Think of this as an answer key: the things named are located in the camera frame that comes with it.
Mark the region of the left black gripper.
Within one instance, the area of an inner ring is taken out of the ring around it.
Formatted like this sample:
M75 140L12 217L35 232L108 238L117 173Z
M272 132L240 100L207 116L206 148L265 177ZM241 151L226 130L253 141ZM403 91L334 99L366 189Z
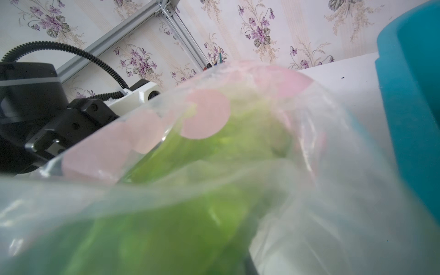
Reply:
M100 99L76 99L37 131L25 149L47 162L117 118Z

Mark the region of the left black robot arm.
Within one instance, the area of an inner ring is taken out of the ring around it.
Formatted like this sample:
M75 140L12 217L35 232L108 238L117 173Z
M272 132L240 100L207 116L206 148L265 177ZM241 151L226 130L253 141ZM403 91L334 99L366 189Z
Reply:
M10 50L1 60L1 172L5 174L31 172L118 118L105 100L119 99L124 93L69 102L52 64L19 62L41 50L83 57L101 67L123 89L128 88L104 61L68 44L36 41Z

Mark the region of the zip-top bag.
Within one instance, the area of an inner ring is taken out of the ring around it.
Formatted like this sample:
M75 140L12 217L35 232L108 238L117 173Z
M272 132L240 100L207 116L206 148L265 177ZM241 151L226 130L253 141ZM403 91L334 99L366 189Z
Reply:
M226 63L1 178L3 275L437 275L440 227L318 82Z

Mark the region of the chinese cabbage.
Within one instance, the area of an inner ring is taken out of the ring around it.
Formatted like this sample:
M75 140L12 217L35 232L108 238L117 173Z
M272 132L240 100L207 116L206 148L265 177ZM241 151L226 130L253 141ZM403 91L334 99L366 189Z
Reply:
M1 273L241 275L292 141L259 100L210 138L171 131L115 185L4 179Z

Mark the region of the teal plastic basket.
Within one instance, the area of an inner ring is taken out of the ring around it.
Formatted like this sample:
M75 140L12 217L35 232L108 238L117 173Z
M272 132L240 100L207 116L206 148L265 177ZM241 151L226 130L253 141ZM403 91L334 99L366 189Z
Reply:
M440 217L440 3L426 2L378 35L375 62L401 177Z

